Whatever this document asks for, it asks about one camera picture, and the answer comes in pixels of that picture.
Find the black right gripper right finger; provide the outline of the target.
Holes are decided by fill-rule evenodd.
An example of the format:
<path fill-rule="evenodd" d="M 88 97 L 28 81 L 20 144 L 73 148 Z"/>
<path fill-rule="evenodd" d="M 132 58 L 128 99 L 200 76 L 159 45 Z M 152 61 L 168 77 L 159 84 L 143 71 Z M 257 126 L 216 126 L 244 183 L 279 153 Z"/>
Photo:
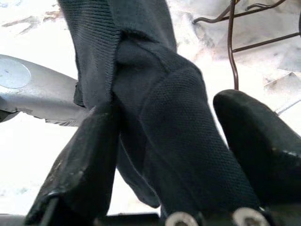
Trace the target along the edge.
<path fill-rule="evenodd" d="M 260 201 L 301 203 L 301 136 L 241 91 L 221 91 L 213 105 L 229 148 Z"/>

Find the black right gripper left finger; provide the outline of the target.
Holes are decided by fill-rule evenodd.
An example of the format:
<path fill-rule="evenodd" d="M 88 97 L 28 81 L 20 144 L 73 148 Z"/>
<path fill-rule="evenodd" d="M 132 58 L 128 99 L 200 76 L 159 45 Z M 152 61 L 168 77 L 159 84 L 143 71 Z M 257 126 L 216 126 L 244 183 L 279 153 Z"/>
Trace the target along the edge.
<path fill-rule="evenodd" d="M 120 109 L 94 107 L 55 160 L 26 226 L 94 226 L 111 203 Z"/>

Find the navy garment with red trim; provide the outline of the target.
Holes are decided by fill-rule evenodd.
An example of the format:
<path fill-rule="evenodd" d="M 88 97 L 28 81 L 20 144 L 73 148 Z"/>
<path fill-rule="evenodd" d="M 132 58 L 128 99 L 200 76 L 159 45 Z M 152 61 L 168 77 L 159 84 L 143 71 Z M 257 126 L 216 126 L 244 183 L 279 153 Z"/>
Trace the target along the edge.
<path fill-rule="evenodd" d="M 200 70 L 177 53 L 166 0 L 58 0 L 75 48 L 74 101 L 121 109 L 118 170 L 161 217 L 257 209 L 221 138 Z"/>

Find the marble-pattern folding table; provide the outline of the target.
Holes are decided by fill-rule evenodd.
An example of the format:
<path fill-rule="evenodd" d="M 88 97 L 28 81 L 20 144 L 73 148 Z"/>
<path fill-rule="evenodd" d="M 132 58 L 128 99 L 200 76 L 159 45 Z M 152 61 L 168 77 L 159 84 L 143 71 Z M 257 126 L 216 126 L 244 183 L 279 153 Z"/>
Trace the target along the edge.
<path fill-rule="evenodd" d="M 235 13 L 235 8 L 236 5 L 240 2 L 241 0 L 230 0 L 230 4 L 226 7 L 226 9 L 216 18 L 214 19 L 209 19 L 209 18 L 205 18 L 205 17 L 199 17 L 196 18 L 192 21 L 192 24 L 197 24 L 199 22 L 205 22 L 208 24 L 215 24 L 218 22 L 222 22 L 222 21 L 228 21 L 228 31 L 227 31 L 227 53 L 228 53 L 228 58 L 229 58 L 229 62 L 230 62 L 230 66 L 232 69 L 232 73 L 233 73 L 233 82 L 234 82 L 234 89 L 235 90 L 239 90 L 239 78 L 238 78 L 238 70 L 237 70 L 237 66 L 236 66 L 236 62 L 235 62 L 235 58 L 233 56 L 233 54 L 241 52 L 241 51 L 245 51 L 245 50 L 249 50 L 252 48 L 257 48 L 257 47 L 261 47 L 264 45 L 268 45 L 268 44 L 272 44 L 275 42 L 279 42 L 282 40 L 286 40 L 286 39 L 290 39 L 290 38 L 294 38 L 296 36 L 300 36 L 301 37 L 301 13 L 299 16 L 299 21 L 298 21 L 298 32 L 295 33 L 291 33 L 285 36 L 281 36 L 278 38 L 274 38 L 274 39 L 270 39 L 270 40 L 266 40 L 266 41 L 262 41 L 262 42 L 258 42 L 255 44 L 251 44 L 248 46 L 244 46 L 244 47 L 240 47 L 240 48 L 233 48 L 233 28 L 234 28 L 234 19 L 237 17 L 242 17 L 242 16 L 248 16 L 251 14 L 255 14 L 255 13 L 259 13 L 259 12 L 263 12 L 269 9 L 273 9 L 276 8 L 278 6 L 280 6 L 281 4 L 283 4 L 285 1 L 287 0 L 278 0 L 277 2 L 267 5 L 267 4 L 262 4 L 262 3 L 255 3 L 252 4 L 250 6 L 247 6 L 246 11 L 242 12 L 242 13 Z"/>

